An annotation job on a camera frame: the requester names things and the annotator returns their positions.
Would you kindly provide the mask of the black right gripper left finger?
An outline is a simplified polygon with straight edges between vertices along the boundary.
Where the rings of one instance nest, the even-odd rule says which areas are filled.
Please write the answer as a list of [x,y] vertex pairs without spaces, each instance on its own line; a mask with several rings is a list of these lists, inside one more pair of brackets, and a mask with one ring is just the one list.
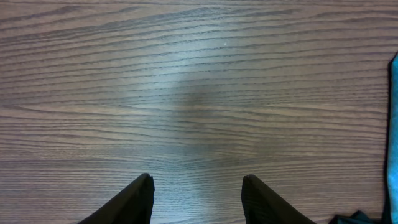
[[154,192],[153,177],[141,174],[79,224],[149,224]]

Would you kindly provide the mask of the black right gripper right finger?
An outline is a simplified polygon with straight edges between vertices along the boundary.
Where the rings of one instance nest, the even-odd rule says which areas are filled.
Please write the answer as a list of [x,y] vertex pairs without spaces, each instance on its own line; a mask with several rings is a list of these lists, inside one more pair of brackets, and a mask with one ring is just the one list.
[[247,224],[315,224],[255,175],[243,177],[241,201]]

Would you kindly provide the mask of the black garment near base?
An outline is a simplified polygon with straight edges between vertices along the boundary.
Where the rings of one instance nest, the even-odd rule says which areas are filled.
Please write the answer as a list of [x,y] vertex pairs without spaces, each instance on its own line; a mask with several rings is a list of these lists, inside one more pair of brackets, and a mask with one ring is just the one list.
[[358,210],[350,216],[335,215],[329,224],[380,224],[380,221],[369,218],[364,212]]

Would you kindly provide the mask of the blue denim jeans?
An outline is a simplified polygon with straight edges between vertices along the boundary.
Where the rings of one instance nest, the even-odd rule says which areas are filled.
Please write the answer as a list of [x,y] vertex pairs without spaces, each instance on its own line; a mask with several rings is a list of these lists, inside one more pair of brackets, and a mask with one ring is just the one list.
[[391,61],[389,144],[387,156],[387,187],[391,223],[397,224],[397,54]]

